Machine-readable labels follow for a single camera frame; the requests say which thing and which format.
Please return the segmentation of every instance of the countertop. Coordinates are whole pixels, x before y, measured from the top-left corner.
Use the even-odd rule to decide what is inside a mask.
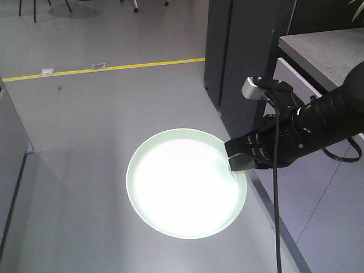
[[[331,91],[364,61],[364,28],[283,36],[279,47]]]

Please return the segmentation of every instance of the plant leaf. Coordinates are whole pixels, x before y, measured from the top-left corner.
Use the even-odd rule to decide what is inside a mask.
[[[358,15],[362,12],[363,9],[364,9],[364,1],[360,5],[360,7],[358,8],[357,12],[354,14],[354,17],[353,17],[353,20],[352,21],[354,21],[358,17]]]

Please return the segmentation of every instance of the dark gray cabinet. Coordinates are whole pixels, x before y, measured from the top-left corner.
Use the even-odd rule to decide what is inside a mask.
[[[204,82],[232,138],[260,121],[264,104],[244,99],[240,90],[246,77],[273,76],[279,37],[359,27],[364,14],[351,22],[359,5],[340,0],[210,0]]]
[[[13,102],[0,78],[0,258],[4,232],[24,154],[31,148]]]

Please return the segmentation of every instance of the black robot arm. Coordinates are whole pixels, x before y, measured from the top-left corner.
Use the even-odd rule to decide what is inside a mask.
[[[279,109],[279,168],[364,131],[364,62],[341,87],[307,105],[282,81],[248,78],[242,91]],[[273,167],[275,123],[275,115],[267,115],[259,128],[225,143],[232,171]]]

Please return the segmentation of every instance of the round plate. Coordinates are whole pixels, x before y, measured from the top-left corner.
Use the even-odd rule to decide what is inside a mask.
[[[223,141],[194,129],[152,136],[130,160],[126,186],[139,216],[178,238],[203,238],[229,226],[246,198],[244,172],[232,172]]]

